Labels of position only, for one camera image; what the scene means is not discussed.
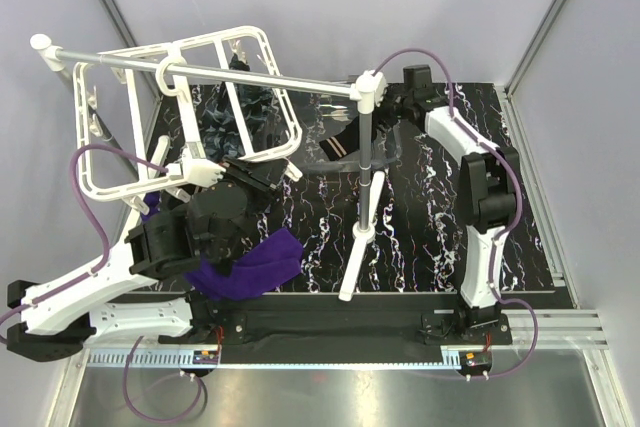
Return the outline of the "black striped sock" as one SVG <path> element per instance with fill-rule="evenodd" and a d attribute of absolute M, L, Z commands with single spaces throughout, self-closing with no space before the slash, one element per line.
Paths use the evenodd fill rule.
<path fill-rule="evenodd" d="M 338 134 L 319 142 L 329 161 L 337 161 L 360 150 L 360 119 L 355 118 Z"/>

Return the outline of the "purple fleece sock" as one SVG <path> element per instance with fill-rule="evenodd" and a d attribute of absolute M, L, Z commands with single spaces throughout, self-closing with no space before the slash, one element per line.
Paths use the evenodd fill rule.
<path fill-rule="evenodd" d="M 157 211 L 127 235 L 130 272 L 158 281 L 183 277 L 214 300 L 246 300 L 276 289 L 301 273 L 303 246 L 280 228 L 246 250 L 242 239 L 255 225 L 253 207 L 250 194 L 227 184 Z"/>

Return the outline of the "white clip drying hanger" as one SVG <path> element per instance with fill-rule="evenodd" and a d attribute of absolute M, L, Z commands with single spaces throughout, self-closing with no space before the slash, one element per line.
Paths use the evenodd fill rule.
<path fill-rule="evenodd" d="M 245 37 L 233 42 L 225 42 L 223 47 L 230 68 L 255 73 L 268 71 L 260 45 L 254 38 Z M 90 196 L 91 186 L 98 189 L 112 189 L 135 183 L 142 177 L 147 177 L 152 182 L 168 179 L 167 166 L 179 160 L 186 143 L 185 134 L 177 98 L 164 95 L 157 87 L 153 74 L 136 71 L 132 75 L 131 82 L 124 83 L 118 70 L 102 65 L 112 71 L 126 93 L 128 102 L 126 110 L 131 122 L 133 147 L 125 161 L 133 170 L 134 177 L 127 183 L 110 187 L 98 186 L 95 182 L 94 155 L 100 147 L 117 144 L 115 137 L 101 122 L 98 112 L 101 95 L 97 86 L 90 81 L 92 70 L 98 65 L 89 64 L 86 67 L 80 67 L 72 62 L 67 64 L 73 66 L 70 75 L 74 95 L 76 147 L 81 152 L 80 157 L 71 164 L 71 177 L 77 181 L 82 193 L 98 202 L 122 201 L 138 212 L 145 211 L 143 198 L 150 192 L 167 191 L 179 200 L 186 199 L 185 188 L 193 184 L 185 183 L 178 187 L 152 190 L 133 197 L 130 202 L 99 201 Z M 206 157 L 220 164 L 208 157 L 206 141 L 202 134 L 205 130 L 206 106 L 212 104 L 214 94 L 223 93 L 227 102 L 222 107 L 222 118 L 216 128 L 217 136 L 222 141 L 216 152 L 222 155 L 234 151 L 240 160 L 247 161 L 244 158 L 245 149 L 234 119 L 226 85 L 211 79 L 189 78 L 188 88 L 196 127 Z M 242 84 L 236 85 L 235 92 L 254 151 L 284 146 L 289 138 L 289 129 L 274 92 L 269 88 Z"/>

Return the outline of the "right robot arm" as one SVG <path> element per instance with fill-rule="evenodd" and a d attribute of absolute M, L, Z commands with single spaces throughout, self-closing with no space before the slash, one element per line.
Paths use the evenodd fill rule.
<path fill-rule="evenodd" d="M 446 335 L 476 343 L 499 324 L 499 277 L 504 245 L 520 220 L 519 154 L 475 130 L 453 106 L 435 103 L 431 68 L 403 69 L 403 84 L 389 87 L 380 104 L 386 122 L 407 120 L 437 141 L 459 167 L 455 216 L 466 226 L 466 264 L 458 305 Z"/>

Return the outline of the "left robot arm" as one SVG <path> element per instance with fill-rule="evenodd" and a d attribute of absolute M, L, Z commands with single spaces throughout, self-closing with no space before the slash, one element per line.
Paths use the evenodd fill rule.
<path fill-rule="evenodd" d="M 8 305 L 20 320 L 2 336 L 6 348 L 36 362 L 67 358 L 90 338 L 124 333 L 107 306 L 120 295 L 177 275 L 231 279 L 250 218 L 268 207 L 285 177 L 299 180 L 301 172 L 285 159 L 205 165 L 214 178 L 200 192 L 105 246 L 95 265 L 48 284 L 10 284 Z"/>

